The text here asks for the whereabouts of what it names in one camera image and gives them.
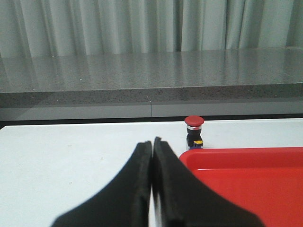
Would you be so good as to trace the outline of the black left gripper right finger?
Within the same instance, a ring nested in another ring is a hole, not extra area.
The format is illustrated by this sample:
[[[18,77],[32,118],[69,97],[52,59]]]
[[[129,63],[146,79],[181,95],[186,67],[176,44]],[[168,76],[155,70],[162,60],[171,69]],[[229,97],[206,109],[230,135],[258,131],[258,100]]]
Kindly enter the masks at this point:
[[[152,191],[158,227],[262,227],[257,215],[226,200],[199,181],[168,142],[153,145]]]

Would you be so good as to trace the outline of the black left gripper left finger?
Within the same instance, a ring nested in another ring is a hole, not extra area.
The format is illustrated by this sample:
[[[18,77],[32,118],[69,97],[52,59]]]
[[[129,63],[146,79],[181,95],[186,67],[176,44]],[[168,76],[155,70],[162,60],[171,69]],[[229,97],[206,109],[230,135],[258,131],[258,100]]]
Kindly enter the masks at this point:
[[[59,216],[54,227],[146,227],[152,144],[138,143],[120,172],[89,200]]]

